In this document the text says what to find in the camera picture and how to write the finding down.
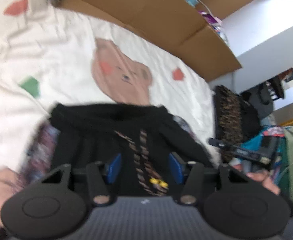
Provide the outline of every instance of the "white wall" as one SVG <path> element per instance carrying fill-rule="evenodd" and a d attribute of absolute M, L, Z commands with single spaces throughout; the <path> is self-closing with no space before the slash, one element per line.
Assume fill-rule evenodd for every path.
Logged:
<path fill-rule="evenodd" d="M 240 93 L 293 67 L 293 0 L 254 0 L 223 20 L 230 49 L 242 69 L 234 75 Z M 210 82 L 231 88 L 231 75 Z"/>
<path fill-rule="evenodd" d="M 293 103 L 273 112 L 276 123 L 281 124 L 293 119 Z"/>
<path fill-rule="evenodd" d="M 293 87 L 284 91 L 284 99 L 279 98 L 273 102 L 274 110 L 278 110 L 293 103 Z"/>

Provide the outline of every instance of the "cardboard box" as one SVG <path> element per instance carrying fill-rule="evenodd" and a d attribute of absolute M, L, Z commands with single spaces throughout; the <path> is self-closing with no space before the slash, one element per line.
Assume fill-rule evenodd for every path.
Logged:
<path fill-rule="evenodd" d="M 205 19 L 184 0 L 63 0 L 61 6 L 132 31 L 179 57 L 207 82 L 241 67 Z"/>

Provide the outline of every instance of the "metal screw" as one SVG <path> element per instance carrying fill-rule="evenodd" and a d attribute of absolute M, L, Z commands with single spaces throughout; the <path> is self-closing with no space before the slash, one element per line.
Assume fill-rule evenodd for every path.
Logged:
<path fill-rule="evenodd" d="M 192 205 L 196 202 L 196 198 L 192 195 L 184 195 L 180 198 L 181 203 L 186 205 Z"/>
<path fill-rule="evenodd" d="M 110 196 L 99 195 L 93 198 L 94 203 L 104 205 L 110 201 Z"/>
<path fill-rule="evenodd" d="M 196 164 L 195 161 L 188 161 L 187 163 L 188 163 L 189 165 L 195 165 L 195 164 Z"/>

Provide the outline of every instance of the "white comforter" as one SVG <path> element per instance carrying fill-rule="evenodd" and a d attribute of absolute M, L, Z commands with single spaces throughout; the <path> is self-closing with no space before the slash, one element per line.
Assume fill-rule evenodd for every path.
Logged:
<path fill-rule="evenodd" d="M 19 169 L 56 102 L 114 102 L 92 75 L 98 39 L 149 69 L 149 103 L 185 119 L 217 163 L 218 153 L 206 144 L 214 135 L 212 92 L 180 59 L 119 26 L 46 0 L 0 0 L 0 166 Z M 21 87 L 30 78 L 36 94 Z"/>

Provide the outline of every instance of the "blue trigger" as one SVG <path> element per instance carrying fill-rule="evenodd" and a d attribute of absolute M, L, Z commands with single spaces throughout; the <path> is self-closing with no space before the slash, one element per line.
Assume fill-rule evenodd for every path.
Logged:
<path fill-rule="evenodd" d="M 108 165 L 106 181 L 108 184 L 113 184 L 120 172 L 122 165 L 121 154 L 118 154 L 114 160 Z"/>
<path fill-rule="evenodd" d="M 169 167 L 171 174 L 174 177 L 177 184 L 184 183 L 184 167 L 181 165 L 178 160 L 174 157 L 172 153 L 168 156 Z"/>

